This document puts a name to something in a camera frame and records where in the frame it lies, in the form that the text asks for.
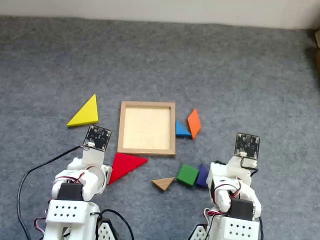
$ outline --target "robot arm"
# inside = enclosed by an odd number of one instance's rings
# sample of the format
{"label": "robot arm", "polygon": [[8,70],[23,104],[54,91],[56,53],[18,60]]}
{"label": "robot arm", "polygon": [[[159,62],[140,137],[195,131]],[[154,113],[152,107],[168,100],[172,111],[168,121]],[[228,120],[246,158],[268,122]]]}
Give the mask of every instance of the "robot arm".
{"label": "robot arm", "polygon": [[258,171],[259,143],[257,136],[237,133],[234,156],[229,162],[211,163],[206,183],[215,205],[203,213],[208,224],[197,225],[189,239],[258,240],[260,223],[256,218],[262,207],[251,188],[250,170]]}
{"label": "robot arm", "polygon": [[[74,158],[67,170],[55,176],[43,240],[95,240],[97,230],[102,233],[112,228],[111,223],[98,218],[99,207],[87,202],[102,194],[109,182],[112,168],[103,161],[110,135],[110,130],[91,125],[82,158]],[[110,240],[116,239],[112,231],[104,234]]]}

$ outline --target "wooden board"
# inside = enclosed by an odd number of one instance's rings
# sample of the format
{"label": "wooden board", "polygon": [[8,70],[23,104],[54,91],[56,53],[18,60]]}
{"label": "wooden board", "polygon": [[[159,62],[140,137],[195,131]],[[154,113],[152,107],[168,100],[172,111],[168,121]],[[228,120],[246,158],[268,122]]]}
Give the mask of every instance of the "wooden board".
{"label": "wooden board", "polygon": [[123,101],[118,152],[176,154],[176,104],[174,102]]}

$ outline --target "red triangle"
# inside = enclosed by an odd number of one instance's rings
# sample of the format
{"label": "red triangle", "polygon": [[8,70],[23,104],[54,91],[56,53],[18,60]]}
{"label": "red triangle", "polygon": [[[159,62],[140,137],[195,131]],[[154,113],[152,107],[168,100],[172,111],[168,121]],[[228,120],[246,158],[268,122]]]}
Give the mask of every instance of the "red triangle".
{"label": "red triangle", "polygon": [[113,182],[123,177],[127,173],[138,168],[142,164],[145,164],[147,161],[148,159],[146,158],[126,155],[117,152],[113,160],[112,174],[110,177],[109,184],[112,184]]}

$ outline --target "circuit board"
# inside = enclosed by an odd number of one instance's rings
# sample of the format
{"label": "circuit board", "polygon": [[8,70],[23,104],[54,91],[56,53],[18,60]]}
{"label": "circuit board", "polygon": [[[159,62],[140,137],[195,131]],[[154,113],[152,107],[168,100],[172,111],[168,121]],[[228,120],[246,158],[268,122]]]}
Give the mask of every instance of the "circuit board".
{"label": "circuit board", "polygon": [[234,155],[258,160],[260,137],[238,132],[235,139]]}
{"label": "circuit board", "polygon": [[109,129],[91,125],[86,133],[83,145],[104,152],[107,149],[111,133]]}

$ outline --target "blue triangle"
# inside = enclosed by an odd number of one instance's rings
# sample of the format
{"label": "blue triangle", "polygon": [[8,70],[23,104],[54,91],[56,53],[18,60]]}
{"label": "blue triangle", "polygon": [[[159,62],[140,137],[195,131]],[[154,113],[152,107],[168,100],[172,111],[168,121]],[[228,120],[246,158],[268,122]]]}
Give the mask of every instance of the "blue triangle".
{"label": "blue triangle", "polygon": [[191,137],[191,133],[177,120],[175,121],[175,135],[182,137]]}

